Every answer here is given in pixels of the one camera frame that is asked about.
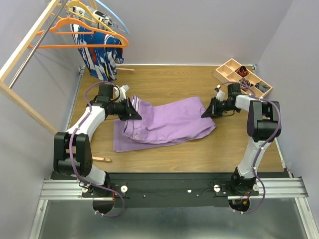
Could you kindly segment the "purple trousers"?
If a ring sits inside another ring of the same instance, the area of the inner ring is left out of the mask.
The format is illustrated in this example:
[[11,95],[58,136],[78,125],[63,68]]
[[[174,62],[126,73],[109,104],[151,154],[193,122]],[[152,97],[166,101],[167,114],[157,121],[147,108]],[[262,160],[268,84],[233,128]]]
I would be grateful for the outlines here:
[[216,129],[200,97],[190,97],[161,106],[133,96],[141,120],[114,121],[113,150],[116,153],[177,145],[202,139]]

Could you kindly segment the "orange plastic hanger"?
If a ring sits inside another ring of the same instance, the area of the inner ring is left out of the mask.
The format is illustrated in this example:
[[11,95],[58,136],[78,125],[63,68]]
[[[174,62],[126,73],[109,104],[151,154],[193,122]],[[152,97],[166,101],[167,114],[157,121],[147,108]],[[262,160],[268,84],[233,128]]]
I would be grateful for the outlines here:
[[[62,32],[60,31],[60,28],[64,27],[65,25],[77,25],[80,26],[86,30],[89,31],[69,31],[69,32]],[[49,33],[49,32],[53,32],[57,35],[79,35],[79,36],[84,36],[84,35],[89,35],[89,36],[94,36],[95,33],[101,33],[105,36],[113,36],[116,39],[118,39],[121,44],[84,44],[84,43],[75,43],[75,44],[55,44],[55,45],[43,45],[41,44],[42,40],[44,39],[44,36]],[[122,35],[116,33],[115,31],[113,31],[112,29],[108,29],[108,30],[103,30],[103,29],[99,29],[96,27],[91,27],[88,26],[87,24],[85,24],[84,22],[82,22],[81,20],[75,19],[75,18],[71,18],[71,17],[65,17],[62,18],[60,20],[57,21],[57,23],[46,30],[42,30],[40,32],[38,32],[35,36],[40,36],[40,38],[38,39],[38,41],[35,43],[34,46],[32,45],[28,45],[28,48],[31,49],[50,49],[50,48],[84,48],[84,47],[88,47],[88,48],[126,48],[129,46],[129,41]]]

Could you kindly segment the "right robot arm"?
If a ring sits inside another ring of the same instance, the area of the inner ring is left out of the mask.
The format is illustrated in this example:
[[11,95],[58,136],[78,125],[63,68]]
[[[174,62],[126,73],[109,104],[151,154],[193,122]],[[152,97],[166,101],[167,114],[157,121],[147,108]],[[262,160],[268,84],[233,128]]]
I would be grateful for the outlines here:
[[202,118],[221,118],[225,112],[247,111],[247,148],[240,164],[235,168],[230,180],[217,179],[214,190],[217,196],[245,195],[258,191],[257,171],[266,149],[281,133],[280,105],[258,97],[254,92],[243,94],[240,83],[226,83],[227,92],[221,85],[215,88],[216,96],[202,114]]

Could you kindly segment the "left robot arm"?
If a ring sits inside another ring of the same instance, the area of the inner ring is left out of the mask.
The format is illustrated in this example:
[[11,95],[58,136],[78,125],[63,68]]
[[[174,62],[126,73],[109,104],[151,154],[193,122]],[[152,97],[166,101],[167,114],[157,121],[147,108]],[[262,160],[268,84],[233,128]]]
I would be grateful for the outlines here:
[[81,118],[65,132],[54,136],[53,168],[60,174],[74,176],[85,187],[92,187],[98,196],[110,193],[110,177],[107,172],[93,164],[91,140],[95,130],[108,116],[118,116],[119,120],[141,120],[126,92],[128,85],[121,87],[98,82],[98,94],[87,100]]

